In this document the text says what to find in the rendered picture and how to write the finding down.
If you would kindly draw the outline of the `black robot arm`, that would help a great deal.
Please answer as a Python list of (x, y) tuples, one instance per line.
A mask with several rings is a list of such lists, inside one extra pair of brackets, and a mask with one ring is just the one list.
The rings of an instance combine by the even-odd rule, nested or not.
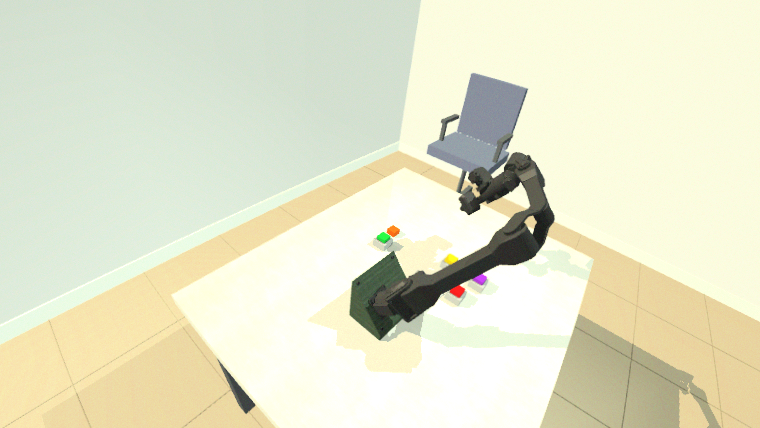
[[(419, 271), (388, 288), (381, 285), (368, 300), (377, 316), (383, 320), (386, 316), (401, 315), (409, 323), (435, 306), (443, 293), (497, 266), (516, 266), (534, 258), (546, 243), (555, 214), (544, 191), (545, 177), (535, 161), (530, 154), (515, 152), (509, 157), (504, 171), (494, 178), (493, 185), (505, 194), (512, 193), (520, 182), (527, 193), (530, 205), (527, 210), (515, 213), (487, 245), (435, 273)], [(533, 233), (524, 223), (529, 216), (537, 222)]]

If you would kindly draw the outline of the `yellow button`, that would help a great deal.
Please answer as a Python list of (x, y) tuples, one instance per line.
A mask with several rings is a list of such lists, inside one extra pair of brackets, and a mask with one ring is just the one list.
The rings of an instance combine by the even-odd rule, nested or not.
[(443, 267), (445, 267), (445, 266), (447, 266), (447, 265), (449, 265), (449, 264), (451, 264), (451, 263), (453, 263), (453, 262), (455, 262), (457, 260), (459, 260), (459, 259), (456, 258), (455, 256), (453, 256), (451, 254), (449, 254), (449, 255), (447, 254), (443, 258), (443, 260), (440, 262), (439, 268), (443, 268)]

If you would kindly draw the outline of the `red button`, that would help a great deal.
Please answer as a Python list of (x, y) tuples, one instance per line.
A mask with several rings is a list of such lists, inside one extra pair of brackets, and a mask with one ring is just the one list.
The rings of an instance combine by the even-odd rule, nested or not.
[(453, 288), (445, 293), (444, 298), (454, 303), (457, 307), (466, 296), (467, 291), (462, 286)]

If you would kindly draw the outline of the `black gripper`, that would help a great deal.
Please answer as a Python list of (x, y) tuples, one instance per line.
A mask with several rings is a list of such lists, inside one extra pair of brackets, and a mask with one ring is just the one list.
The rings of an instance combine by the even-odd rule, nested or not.
[(460, 211), (464, 211), (467, 215), (471, 215), (481, 209), (481, 204), (483, 202), (489, 204), (492, 201), (498, 200), (499, 198), (508, 194), (508, 192), (501, 194), (499, 191), (497, 191), (493, 185), (493, 180), (494, 178), (488, 181), (488, 185), (481, 189), (480, 196), (478, 197), (476, 197), (472, 191), (468, 191), (459, 196), (458, 200), (461, 204), (459, 208)]

